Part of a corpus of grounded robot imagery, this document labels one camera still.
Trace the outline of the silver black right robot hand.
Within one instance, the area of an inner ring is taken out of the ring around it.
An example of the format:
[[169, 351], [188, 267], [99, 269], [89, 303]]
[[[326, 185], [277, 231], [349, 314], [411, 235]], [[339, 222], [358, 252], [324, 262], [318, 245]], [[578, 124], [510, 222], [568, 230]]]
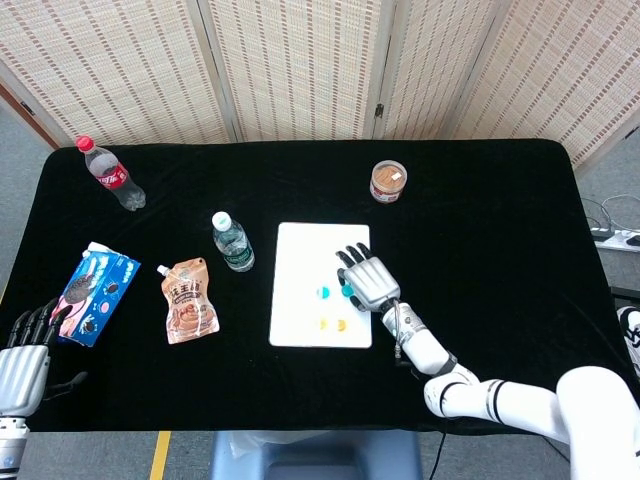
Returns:
[[358, 310], [386, 313], [400, 300], [398, 282], [365, 244], [347, 245], [335, 255], [343, 263], [338, 281], [351, 289], [348, 297]]

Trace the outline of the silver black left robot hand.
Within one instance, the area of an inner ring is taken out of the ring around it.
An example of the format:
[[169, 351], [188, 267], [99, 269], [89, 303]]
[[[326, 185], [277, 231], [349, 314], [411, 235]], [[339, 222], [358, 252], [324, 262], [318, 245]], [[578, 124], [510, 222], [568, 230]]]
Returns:
[[55, 299], [25, 311], [13, 323], [1, 350], [1, 417], [27, 418], [40, 403], [74, 390], [86, 380], [86, 371], [70, 381], [47, 385], [52, 351], [63, 321], [72, 307], [54, 312]]

